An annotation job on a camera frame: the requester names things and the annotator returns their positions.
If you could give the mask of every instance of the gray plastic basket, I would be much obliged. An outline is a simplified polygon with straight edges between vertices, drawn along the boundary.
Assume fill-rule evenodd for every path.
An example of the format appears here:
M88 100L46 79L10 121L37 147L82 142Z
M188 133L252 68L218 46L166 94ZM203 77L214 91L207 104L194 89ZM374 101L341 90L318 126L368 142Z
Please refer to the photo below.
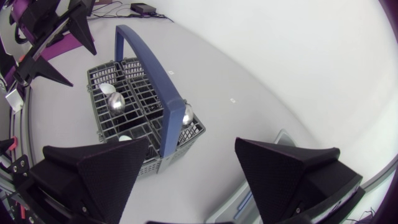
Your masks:
M88 70L87 75L87 88L93 103L99 140L118 141L122 135L132 139L147 138L150 150L140 169L139 177L156 173L163 159L159 154L163 107L138 59L126 58L121 63L105 63ZM114 85L116 91L123 95L126 102L123 114L112 116L109 112L106 96L100 90L102 83ZM190 126L182 128L169 165L184 156L204 132L204 125L194 116Z

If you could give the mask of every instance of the spoon head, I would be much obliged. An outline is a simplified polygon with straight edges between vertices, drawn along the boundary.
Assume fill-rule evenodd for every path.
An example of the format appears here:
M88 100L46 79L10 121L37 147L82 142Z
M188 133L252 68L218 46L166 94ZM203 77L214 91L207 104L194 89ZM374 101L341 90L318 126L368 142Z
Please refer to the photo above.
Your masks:
M128 140L132 140L132 138L130 138L129 136L120 136L119 137L119 141L128 141Z
M110 94L116 92L116 88L108 83L100 84L99 88L101 89L102 93L104 93L106 96L109 96Z
M184 117L182 119L182 125L187 127L191 124L191 122L193 121L193 110L191 105L186 104L185 105L185 114Z
M115 115L123 114L126 108L126 102L122 94L114 92L108 98L109 111Z

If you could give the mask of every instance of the basket handle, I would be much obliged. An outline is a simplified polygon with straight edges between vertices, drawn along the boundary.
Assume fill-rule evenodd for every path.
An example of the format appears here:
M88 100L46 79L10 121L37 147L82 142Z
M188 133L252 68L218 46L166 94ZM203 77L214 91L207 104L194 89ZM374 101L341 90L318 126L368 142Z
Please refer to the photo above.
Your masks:
M124 40L129 43L137 55L160 102L162 102L164 110L160 155L165 158L173 154L177 148L182 119L185 114L185 103L152 51L138 34L126 25L116 26L115 61L123 60Z

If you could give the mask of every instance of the white table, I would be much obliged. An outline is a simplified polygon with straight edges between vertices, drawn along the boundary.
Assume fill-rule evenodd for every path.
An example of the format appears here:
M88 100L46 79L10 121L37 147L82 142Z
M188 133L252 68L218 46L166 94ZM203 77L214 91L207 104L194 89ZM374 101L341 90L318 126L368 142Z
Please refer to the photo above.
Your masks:
M183 27L165 19L98 19L89 22L96 56L80 47L50 61L73 88L44 78L31 84L30 127L36 162L43 159L46 145L99 143L86 71L114 59L119 24L134 29L165 70L174 72L171 80L206 127L181 160L161 174L136 182L121 223L202 222L244 180L234 152L237 136L272 142L284 128L299 146L318 147L271 92L238 63ZM125 48L125 57L132 57L127 44Z

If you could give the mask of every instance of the cutlery basket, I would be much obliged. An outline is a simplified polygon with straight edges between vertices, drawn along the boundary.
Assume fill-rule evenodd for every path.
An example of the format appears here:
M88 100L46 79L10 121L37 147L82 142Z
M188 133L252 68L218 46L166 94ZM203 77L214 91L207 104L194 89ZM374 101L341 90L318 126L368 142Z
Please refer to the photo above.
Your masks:
M123 60L124 40L136 58ZM120 136L148 139L149 150L139 178L166 169L206 130L196 115L189 126L182 126L186 101L148 46L128 26L116 26L115 61L89 69L87 75L99 140L119 141ZM123 95L123 114L113 116L109 112L107 97L100 89L102 83L112 84Z

